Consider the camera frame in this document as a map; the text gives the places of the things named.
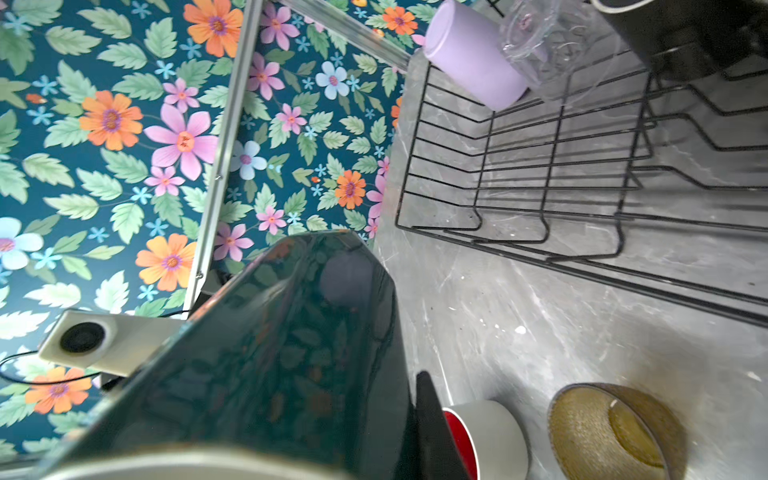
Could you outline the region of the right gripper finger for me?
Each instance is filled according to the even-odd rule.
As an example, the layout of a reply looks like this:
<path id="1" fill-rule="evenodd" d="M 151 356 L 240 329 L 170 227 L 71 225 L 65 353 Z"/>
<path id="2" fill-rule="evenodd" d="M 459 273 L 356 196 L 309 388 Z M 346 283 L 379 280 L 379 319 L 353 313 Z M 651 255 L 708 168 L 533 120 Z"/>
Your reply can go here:
<path id="1" fill-rule="evenodd" d="M 415 411 L 421 479 L 469 480 L 427 371 L 416 375 Z"/>

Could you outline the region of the lilac plastic cup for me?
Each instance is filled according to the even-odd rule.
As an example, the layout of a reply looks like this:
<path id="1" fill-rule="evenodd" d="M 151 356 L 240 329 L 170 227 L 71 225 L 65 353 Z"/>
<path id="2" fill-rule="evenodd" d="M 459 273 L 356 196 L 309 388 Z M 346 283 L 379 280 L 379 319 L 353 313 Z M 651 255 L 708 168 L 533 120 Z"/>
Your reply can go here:
<path id="1" fill-rule="evenodd" d="M 502 55 L 499 25 L 457 1 L 438 7 L 425 35 L 425 57 L 493 111 L 520 100 L 528 85 Z"/>

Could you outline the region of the black mug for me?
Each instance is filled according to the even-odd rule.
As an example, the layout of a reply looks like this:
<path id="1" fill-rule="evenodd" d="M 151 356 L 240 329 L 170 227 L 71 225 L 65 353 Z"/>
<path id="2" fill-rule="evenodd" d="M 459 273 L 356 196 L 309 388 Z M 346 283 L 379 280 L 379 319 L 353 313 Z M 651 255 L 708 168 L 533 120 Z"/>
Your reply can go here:
<path id="1" fill-rule="evenodd" d="M 767 43 L 765 1 L 593 1 L 657 77 L 690 82 L 723 71 Z"/>

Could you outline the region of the cream mug green outside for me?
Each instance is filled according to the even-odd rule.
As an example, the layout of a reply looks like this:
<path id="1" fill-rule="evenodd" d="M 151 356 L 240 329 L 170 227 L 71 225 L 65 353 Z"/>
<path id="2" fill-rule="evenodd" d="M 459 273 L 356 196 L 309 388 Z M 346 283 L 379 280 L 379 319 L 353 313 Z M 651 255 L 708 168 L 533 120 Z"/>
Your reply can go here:
<path id="1" fill-rule="evenodd" d="M 395 284 L 353 232 L 280 240 L 60 442 L 36 479 L 415 479 Z"/>

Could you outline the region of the clear glass cup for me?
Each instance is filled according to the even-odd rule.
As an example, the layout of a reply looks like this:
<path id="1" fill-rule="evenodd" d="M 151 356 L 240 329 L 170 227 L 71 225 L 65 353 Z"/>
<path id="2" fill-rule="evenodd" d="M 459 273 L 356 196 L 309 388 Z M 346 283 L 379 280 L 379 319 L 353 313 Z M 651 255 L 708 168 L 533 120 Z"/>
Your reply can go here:
<path id="1" fill-rule="evenodd" d="M 621 39 L 589 1 L 514 1 L 500 46 L 537 96 L 575 109 L 613 69 Z"/>

